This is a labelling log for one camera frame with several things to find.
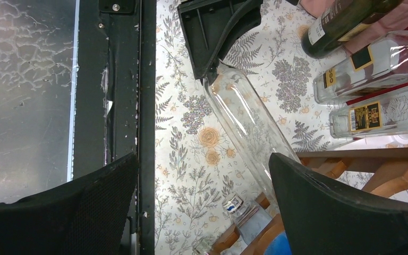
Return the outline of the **clear glass flask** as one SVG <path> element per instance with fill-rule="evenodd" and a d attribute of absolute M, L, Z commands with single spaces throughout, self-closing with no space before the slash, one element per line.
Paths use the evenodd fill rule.
<path fill-rule="evenodd" d="M 272 153 L 290 159 L 298 156 L 257 94 L 238 68 L 217 61 L 202 79 L 206 99 L 225 133 L 262 188 L 275 212 L 279 212 L 269 171 Z"/>

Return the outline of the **dark green wine bottle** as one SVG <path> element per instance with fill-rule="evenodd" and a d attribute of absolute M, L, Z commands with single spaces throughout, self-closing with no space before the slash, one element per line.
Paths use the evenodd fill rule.
<path fill-rule="evenodd" d="M 303 36 L 304 52 L 313 58 L 322 58 L 342 44 L 369 28 L 402 1 L 334 1 L 315 19 Z"/>

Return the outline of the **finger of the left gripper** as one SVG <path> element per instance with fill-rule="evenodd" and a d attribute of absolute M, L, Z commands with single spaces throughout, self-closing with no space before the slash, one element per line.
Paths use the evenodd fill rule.
<path fill-rule="evenodd" d="M 242 35 L 261 23 L 259 0 L 201 0 L 178 5 L 193 76 L 203 79 Z"/>

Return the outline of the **small clear bottle bluish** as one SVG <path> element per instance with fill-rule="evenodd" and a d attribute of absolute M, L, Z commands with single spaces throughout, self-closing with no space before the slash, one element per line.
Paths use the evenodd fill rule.
<path fill-rule="evenodd" d="M 215 255 L 210 239 L 202 237 L 194 244 L 192 248 L 194 255 Z"/>

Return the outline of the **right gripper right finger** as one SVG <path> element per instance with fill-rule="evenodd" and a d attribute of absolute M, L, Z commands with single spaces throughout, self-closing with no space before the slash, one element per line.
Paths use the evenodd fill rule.
<path fill-rule="evenodd" d="M 408 203 L 361 191 L 280 153 L 269 159 L 292 254 L 408 254 Z"/>

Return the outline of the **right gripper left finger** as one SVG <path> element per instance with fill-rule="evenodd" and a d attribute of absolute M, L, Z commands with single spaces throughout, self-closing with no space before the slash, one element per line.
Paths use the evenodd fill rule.
<path fill-rule="evenodd" d="M 137 185 L 134 153 L 50 190 L 0 203 L 0 254 L 118 254 Z"/>

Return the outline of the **blue glass bottle silver cap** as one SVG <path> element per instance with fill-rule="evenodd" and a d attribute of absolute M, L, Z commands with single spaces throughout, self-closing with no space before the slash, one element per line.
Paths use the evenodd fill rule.
<path fill-rule="evenodd" d="M 254 200 L 243 200 L 237 193 L 222 202 L 243 241 L 253 245 L 254 254 L 291 254 L 291 247 L 280 215 L 271 217 Z"/>

